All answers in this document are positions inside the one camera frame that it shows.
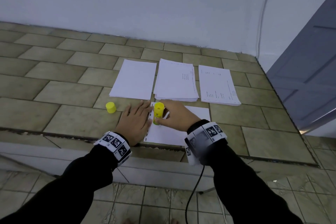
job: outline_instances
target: white paper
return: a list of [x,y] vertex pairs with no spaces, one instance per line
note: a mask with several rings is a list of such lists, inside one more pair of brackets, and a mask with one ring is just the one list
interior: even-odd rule
[[[200,119],[206,119],[210,121],[210,114],[208,108],[186,106],[191,112],[196,114]],[[149,119],[153,119],[153,111],[149,114]],[[145,142],[181,145],[184,146],[184,139],[187,137],[187,133],[178,131],[173,128],[168,128],[162,125],[152,124],[148,130],[147,135],[143,139]]]
[[154,86],[156,99],[196,101],[198,93],[192,64],[161,59]]
[[241,105],[229,69],[198,66],[201,101],[226,105]]
[[150,100],[156,63],[124,60],[110,97]]

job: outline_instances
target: right hand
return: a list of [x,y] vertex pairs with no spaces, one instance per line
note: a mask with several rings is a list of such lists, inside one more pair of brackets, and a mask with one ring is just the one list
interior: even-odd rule
[[155,121],[160,125],[187,132],[191,125],[201,120],[179,101],[163,99],[160,102],[169,111],[168,118],[155,118]]

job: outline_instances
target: wire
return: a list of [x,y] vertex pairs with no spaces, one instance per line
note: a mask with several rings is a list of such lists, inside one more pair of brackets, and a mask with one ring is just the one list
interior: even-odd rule
[[257,60],[259,60],[259,56],[260,56],[261,31],[263,29],[263,21],[264,21],[264,14],[265,14],[265,9],[266,9],[267,1],[268,0],[264,1],[264,6],[263,6],[262,12],[261,12],[260,27],[259,27],[259,37],[258,37]]
[[190,203],[190,201],[191,201],[191,198],[192,198],[193,194],[195,193],[195,190],[196,190],[198,184],[200,183],[200,180],[201,180],[202,175],[203,175],[203,172],[204,172],[204,168],[205,168],[205,166],[203,166],[202,172],[201,172],[201,174],[199,175],[198,181],[197,181],[197,183],[196,183],[196,185],[195,185],[194,190],[191,192],[191,195],[190,195],[190,197],[189,197],[187,206],[186,206],[186,208],[185,208],[185,223],[186,223],[186,224],[188,224],[188,220],[187,220],[187,210],[188,210],[188,206],[189,206],[189,203]]

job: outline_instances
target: hand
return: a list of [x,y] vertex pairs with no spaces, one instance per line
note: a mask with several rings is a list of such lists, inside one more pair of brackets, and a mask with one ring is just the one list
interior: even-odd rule
[[169,111],[167,119],[155,119],[160,125],[187,132],[192,124],[201,120],[179,101],[164,99],[160,100],[160,102],[163,103]]
[[129,146],[135,146],[140,142],[151,126],[153,121],[147,120],[148,113],[153,110],[150,104],[150,100],[145,103],[141,100],[131,111],[131,105],[128,105],[121,115],[115,132],[123,135],[128,140]]

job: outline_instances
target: yellow container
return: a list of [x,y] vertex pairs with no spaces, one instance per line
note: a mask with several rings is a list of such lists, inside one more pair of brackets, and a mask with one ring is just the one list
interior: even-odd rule
[[161,102],[157,102],[154,105],[154,118],[153,118],[153,123],[155,125],[159,125],[158,123],[155,122],[155,118],[162,118],[163,117],[163,110],[165,109],[165,105]]
[[117,110],[116,105],[113,102],[108,102],[106,104],[106,109],[108,113],[114,113]]

